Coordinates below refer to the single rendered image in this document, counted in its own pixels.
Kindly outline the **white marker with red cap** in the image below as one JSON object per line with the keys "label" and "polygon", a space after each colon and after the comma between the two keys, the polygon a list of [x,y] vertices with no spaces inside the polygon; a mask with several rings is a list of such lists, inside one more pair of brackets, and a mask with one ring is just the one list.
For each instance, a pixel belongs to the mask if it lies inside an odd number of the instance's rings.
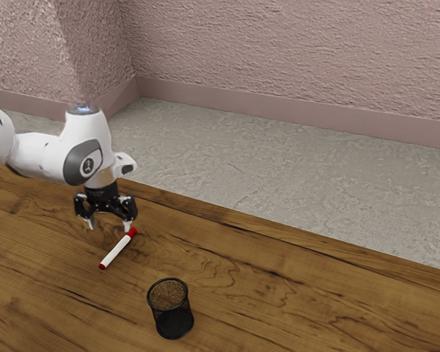
{"label": "white marker with red cap", "polygon": [[105,270],[118,254],[131,242],[131,239],[137,234],[137,232],[138,231],[135,227],[131,227],[114,248],[100,261],[98,264],[99,269]]}

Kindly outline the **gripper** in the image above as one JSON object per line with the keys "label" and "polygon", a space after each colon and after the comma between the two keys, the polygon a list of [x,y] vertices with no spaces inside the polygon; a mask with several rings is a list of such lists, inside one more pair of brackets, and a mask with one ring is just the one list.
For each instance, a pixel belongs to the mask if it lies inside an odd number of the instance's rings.
{"label": "gripper", "polygon": [[74,211],[83,219],[91,230],[95,228],[94,212],[113,213],[122,219],[124,231],[129,232],[132,222],[138,216],[136,200],[133,196],[120,197],[117,182],[104,187],[84,187],[84,193],[77,193],[73,198]]}

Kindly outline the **black mesh pen holder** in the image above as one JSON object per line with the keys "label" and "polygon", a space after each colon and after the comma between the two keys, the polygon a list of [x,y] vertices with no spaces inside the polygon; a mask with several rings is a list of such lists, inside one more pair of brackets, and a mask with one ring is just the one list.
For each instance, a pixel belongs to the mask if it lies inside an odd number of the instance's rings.
{"label": "black mesh pen holder", "polygon": [[194,326],[188,299],[188,286],[175,277],[159,279],[147,291],[149,305],[158,334],[168,340],[184,337]]}

